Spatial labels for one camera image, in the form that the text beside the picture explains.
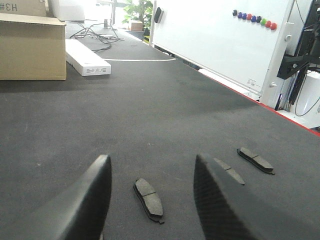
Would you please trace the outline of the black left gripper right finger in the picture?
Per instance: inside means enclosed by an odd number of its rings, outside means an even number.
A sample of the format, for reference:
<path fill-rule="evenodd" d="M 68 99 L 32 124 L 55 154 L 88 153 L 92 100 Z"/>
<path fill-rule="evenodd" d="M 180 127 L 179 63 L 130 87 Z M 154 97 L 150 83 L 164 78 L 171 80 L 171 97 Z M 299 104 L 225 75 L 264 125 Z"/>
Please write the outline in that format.
<path fill-rule="evenodd" d="M 197 154 L 193 198 L 207 240 L 318 240 L 319 228 L 260 200 L 214 157 Z"/>

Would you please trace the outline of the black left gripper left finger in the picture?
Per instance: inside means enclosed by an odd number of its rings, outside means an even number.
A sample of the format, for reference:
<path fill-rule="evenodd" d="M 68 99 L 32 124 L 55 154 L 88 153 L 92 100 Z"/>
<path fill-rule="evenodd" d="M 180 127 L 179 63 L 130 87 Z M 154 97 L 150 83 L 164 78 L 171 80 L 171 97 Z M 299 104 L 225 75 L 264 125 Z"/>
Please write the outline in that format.
<path fill-rule="evenodd" d="M 2 240 L 102 240 L 112 192 L 112 162 L 100 155 L 66 190 L 0 231 Z"/>

